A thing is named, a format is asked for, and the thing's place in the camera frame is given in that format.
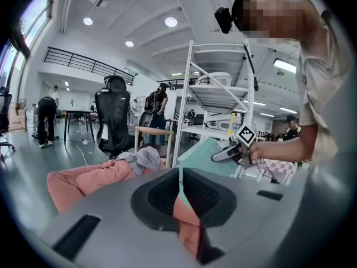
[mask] wooden chair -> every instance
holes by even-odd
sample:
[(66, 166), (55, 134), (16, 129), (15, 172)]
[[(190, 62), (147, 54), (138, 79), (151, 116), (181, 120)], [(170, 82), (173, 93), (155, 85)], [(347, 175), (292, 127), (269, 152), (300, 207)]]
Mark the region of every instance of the wooden chair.
[(143, 137), (145, 134), (157, 135), (157, 136), (168, 135), (167, 147), (148, 143), (141, 146), (141, 148), (148, 147), (148, 146), (155, 148), (158, 151), (161, 160), (165, 163), (166, 167), (170, 168), (171, 167), (171, 142), (172, 142), (173, 132), (161, 130), (161, 129), (149, 128), (149, 127), (142, 127), (142, 126), (135, 127), (135, 147), (134, 147), (135, 152), (138, 151), (138, 139), (139, 139), (140, 132), (143, 133)]

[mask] pink fabric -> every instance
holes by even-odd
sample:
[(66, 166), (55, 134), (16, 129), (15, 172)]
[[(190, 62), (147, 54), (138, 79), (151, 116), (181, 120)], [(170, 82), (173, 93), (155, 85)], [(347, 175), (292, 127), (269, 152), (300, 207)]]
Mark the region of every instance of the pink fabric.
[[(159, 169), (165, 169), (163, 162), (160, 163)], [(144, 174), (151, 172), (151, 169), (144, 169)], [(81, 198), (105, 185), (135, 177), (136, 173), (125, 160), (109, 160), (99, 165), (51, 172), (47, 176), (47, 188), (57, 210), (62, 213)], [(179, 240), (196, 257), (200, 220), (180, 198), (175, 201), (173, 216), (180, 225)]]

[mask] fluorescent light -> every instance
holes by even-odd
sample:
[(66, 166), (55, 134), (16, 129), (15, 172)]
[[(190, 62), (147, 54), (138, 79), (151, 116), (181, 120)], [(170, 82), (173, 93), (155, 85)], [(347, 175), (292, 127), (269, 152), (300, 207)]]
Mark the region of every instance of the fluorescent light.
[(269, 116), (269, 117), (275, 117), (274, 115), (270, 115), (270, 114), (266, 114), (266, 113), (260, 113), (260, 115)]
[(165, 19), (165, 24), (167, 27), (173, 28), (177, 25), (177, 20), (175, 18), (169, 17)]
[(290, 112), (290, 113), (295, 113), (295, 114), (297, 114), (297, 112), (296, 112), (296, 111), (294, 111), (294, 110), (290, 110), (290, 109), (287, 109), (287, 108), (284, 108), (284, 107), (281, 107), (281, 108), (280, 108), (280, 110), (283, 110), (283, 111), (287, 111), (287, 112)]
[(89, 17), (86, 17), (83, 19), (83, 23), (85, 23), (87, 26), (90, 26), (91, 24), (93, 24), (93, 20)]
[(255, 104), (255, 105), (261, 105), (261, 106), (265, 106), (266, 104), (265, 103), (260, 103), (260, 102), (255, 102), (255, 101), (253, 101), (253, 103)]
[(125, 44), (128, 46), (128, 47), (133, 47), (134, 46), (134, 43), (132, 41), (126, 41)]
[(275, 59), (274, 66), (276, 66), (277, 68), (288, 70), (294, 74), (296, 73), (296, 66), (281, 59)]

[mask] gray cloth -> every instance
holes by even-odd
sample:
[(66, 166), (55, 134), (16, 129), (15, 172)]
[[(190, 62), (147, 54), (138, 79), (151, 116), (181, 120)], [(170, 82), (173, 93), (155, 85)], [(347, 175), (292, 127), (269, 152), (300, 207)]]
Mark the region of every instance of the gray cloth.
[(145, 147), (143, 149), (140, 149), (136, 153), (121, 153), (117, 157), (117, 160), (125, 160), (126, 162), (128, 162), (130, 167), (132, 167), (132, 169), (138, 176), (143, 174), (145, 168), (157, 171), (160, 165), (160, 155), (153, 147)]

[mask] floor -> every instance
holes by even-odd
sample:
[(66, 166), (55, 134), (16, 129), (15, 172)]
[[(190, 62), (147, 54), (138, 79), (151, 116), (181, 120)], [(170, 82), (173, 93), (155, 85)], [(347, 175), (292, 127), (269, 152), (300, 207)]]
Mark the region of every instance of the floor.
[[(38, 141), (31, 136), (33, 128), (29, 128), (27, 132), (5, 134), (16, 151), (2, 148), (5, 160), (0, 162), (0, 190), (13, 217), (37, 235), (41, 235), (48, 222), (57, 215), (57, 210), (47, 191), (47, 174), (51, 171), (85, 166), (84, 158), (88, 165), (108, 160), (108, 156), (93, 143), (90, 132), (81, 133), (81, 130), (85, 129), (85, 125), (71, 124), (64, 146), (64, 121), (56, 123), (55, 134), (59, 135), (59, 139), (55, 140), (53, 146), (45, 149), (41, 149)], [(98, 129), (99, 125), (93, 124), (95, 137)], [(179, 155), (196, 142), (187, 139), (186, 134), (188, 135), (184, 132), (182, 135)], [(90, 142), (85, 145), (79, 139)]]

